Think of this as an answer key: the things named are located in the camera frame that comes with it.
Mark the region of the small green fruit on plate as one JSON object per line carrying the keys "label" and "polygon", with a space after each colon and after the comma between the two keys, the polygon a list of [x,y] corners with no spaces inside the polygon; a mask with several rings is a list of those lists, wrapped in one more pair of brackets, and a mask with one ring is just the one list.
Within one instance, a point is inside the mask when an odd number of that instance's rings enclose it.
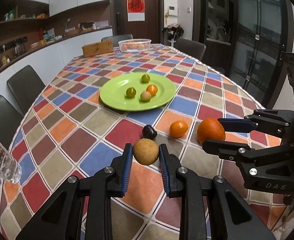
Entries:
{"label": "small green fruit on plate", "polygon": [[149,83],[150,82],[150,76],[148,74],[144,74],[142,77],[141,77],[141,82],[142,83]]}

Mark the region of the dark wooden door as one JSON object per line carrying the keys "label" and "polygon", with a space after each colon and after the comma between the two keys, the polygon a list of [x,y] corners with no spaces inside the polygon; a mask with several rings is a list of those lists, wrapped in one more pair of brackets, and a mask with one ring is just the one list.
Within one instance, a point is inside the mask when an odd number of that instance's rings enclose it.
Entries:
{"label": "dark wooden door", "polygon": [[164,42],[164,0],[111,0],[110,19],[114,35]]}

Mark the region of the dark chair near left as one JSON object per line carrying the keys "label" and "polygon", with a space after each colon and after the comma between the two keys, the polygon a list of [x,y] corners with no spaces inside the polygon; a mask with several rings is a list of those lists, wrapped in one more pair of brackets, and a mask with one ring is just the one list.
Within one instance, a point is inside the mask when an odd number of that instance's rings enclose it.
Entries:
{"label": "dark chair near left", "polygon": [[9,150],[23,116],[0,95],[0,142]]}

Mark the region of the clear water bottle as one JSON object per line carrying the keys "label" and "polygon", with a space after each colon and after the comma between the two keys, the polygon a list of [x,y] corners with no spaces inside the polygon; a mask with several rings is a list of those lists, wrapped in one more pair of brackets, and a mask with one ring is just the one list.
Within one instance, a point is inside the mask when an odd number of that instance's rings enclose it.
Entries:
{"label": "clear water bottle", "polygon": [[18,184],[22,176],[22,168],[0,142],[0,178]]}

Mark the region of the dark chair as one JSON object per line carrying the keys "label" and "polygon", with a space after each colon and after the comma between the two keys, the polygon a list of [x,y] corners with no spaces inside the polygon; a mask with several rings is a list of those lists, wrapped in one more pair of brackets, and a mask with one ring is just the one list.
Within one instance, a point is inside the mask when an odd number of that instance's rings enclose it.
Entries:
{"label": "dark chair", "polygon": [[202,60],[206,51],[205,44],[193,40],[187,40],[185,38],[179,38],[175,42],[174,48],[178,49],[182,53],[194,57],[195,59],[198,59],[199,61]]}
{"label": "dark chair", "polygon": [[43,81],[30,65],[11,76],[6,83],[23,114],[28,112],[45,88]]}
{"label": "dark chair", "polygon": [[23,116],[0,95],[0,142],[9,150]]}

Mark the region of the small tan fruit on plate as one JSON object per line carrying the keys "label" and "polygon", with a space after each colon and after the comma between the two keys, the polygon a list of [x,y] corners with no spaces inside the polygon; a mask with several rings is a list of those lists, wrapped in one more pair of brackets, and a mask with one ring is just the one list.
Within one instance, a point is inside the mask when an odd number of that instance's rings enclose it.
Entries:
{"label": "small tan fruit on plate", "polygon": [[152,95],[149,91],[143,91],[141,94],[140,94],[140,100],[142,102],[149,102],[152,98]]}

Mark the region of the green tomato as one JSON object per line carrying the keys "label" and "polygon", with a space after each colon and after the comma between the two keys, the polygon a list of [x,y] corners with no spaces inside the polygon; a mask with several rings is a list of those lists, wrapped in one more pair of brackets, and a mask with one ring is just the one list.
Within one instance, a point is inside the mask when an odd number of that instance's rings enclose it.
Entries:
{"label": "green tomato", "polygon": [[126,97],[131,99],[136,96],[136,90],[134,87],[130,87],[126,90]]}

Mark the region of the glass sliding door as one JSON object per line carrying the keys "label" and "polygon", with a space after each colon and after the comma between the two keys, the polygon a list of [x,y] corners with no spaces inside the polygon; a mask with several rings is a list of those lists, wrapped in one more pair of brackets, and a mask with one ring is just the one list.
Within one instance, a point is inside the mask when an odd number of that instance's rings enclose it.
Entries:
{"label": "glass sliding door", "polygon": [[292,47],[287,0],[238,0],[238,32],[229,78],[265,108],[280,94],[282,53]]}

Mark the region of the dark chair far right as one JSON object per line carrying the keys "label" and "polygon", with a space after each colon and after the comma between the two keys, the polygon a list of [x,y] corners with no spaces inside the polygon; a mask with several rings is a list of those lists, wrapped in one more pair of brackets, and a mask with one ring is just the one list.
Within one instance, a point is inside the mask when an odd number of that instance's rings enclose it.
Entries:
{"label": "dark chair far right", "polygon": [[198,59],[199,61],[202,60],[206,51],[205,44],[193,40],[187,40],[185,38],[179,38],[175,42],[174,48],[178,49],[182,53],[194,57],[195,59]]}

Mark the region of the woven wicker box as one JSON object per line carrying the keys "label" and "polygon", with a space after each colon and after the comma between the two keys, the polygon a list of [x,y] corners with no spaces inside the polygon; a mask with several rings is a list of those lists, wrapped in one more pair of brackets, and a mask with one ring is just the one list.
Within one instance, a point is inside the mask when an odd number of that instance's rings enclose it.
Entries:
{"label": "woven wicker box", "polygon": [[111,40],[104,40],[97,43],[88,44],[82,47],[85,57],[111,53],[114,51]]}

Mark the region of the dark chair far end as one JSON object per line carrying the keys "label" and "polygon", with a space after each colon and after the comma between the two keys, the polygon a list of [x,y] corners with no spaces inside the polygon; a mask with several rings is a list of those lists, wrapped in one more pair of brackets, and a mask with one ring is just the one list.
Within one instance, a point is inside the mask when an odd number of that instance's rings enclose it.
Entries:
{"label": "dark chair far end", "polygon": [[123,35],[115,35],[115,36],[108,36],[108,37],[103,37],[101,40],[112,40],[113,43],[118,44],[118,42],[123,41],[123,40],[130,40],[133,39],[132,34],[123,34]]}

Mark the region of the large orange mandarin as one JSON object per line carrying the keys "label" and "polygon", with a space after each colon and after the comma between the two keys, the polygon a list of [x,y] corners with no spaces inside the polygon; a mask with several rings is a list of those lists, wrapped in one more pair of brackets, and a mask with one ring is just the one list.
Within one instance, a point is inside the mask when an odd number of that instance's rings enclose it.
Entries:
{"label": "large orange mandarin", "polygon": [[201,144],[209,139],[225,141],[225,129],[217,119],[206,118],[198,126],[197,139]]}

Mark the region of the red calligraphy door poster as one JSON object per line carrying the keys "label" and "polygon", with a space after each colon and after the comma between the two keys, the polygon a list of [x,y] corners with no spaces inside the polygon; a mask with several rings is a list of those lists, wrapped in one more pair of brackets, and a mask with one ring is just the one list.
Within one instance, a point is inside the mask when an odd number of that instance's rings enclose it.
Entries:
{"label": "red calligraphy door poster", "polygon": [[145,0],[126,0],[128,22],[145,21]]}

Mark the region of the white wall intercom panel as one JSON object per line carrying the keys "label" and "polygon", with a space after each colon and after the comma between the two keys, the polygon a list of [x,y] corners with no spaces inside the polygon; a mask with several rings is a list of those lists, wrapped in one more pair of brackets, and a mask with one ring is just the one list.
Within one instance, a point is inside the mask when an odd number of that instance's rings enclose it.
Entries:
{"label": "white wall intercom panel", "polygon": [[177,17],[178,16],[178,9],[175,6],[168,6],[168,15],[169,16],[174,16]]}

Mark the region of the green plate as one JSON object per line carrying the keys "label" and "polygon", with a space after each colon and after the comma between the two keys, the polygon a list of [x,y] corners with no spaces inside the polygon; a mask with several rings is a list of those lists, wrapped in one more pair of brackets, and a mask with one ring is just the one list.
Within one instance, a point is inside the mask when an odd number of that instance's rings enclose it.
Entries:
{"label": "green plate", "polygon": [[[137,112],[161,107],[173,99],[176,94],[176,86],[170,79],[150,73],[150,82],[142,83],[143,75],[143,73],[129,73],[109,80],[101,87],[101,101],[113,109]],[[158,92],[149,102],[142,102],[140,94],[146,91],[148,85],[156,85]],[[131,99],[126,97],[126,90],[130,87],[136,90],[136,96]]]}

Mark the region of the white plastic fruit basket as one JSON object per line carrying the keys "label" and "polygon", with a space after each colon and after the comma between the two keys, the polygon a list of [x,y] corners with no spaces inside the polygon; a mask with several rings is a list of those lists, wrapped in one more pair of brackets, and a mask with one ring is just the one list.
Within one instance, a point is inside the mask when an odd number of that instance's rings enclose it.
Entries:
{"label": "white plastic fruit basket", "polygon": [[123,53],[143,52],[150,49],[151,40],[145,38],[135,38],[119,41],[120,51]]}

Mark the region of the tan round fruit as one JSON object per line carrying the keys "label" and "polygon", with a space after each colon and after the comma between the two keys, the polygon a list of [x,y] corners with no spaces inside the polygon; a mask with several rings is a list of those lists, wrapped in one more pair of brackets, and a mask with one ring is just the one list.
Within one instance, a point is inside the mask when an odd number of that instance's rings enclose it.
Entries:
{"label": "tan round fruit", "polygon": [[152,165],[159,156],[158,145],[150,139],[140,139],[133,146],[133,155],[141,165]]}

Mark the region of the dark plum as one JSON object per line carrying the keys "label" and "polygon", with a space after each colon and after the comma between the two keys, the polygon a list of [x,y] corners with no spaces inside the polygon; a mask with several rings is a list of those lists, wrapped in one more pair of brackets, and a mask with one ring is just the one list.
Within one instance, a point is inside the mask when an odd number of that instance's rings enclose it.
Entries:
{"label": "dark plum", "polygon": [[157,131],[151,125],[146,125],[142,129],[142,136],[145,139],[154,140],[157,137]]}

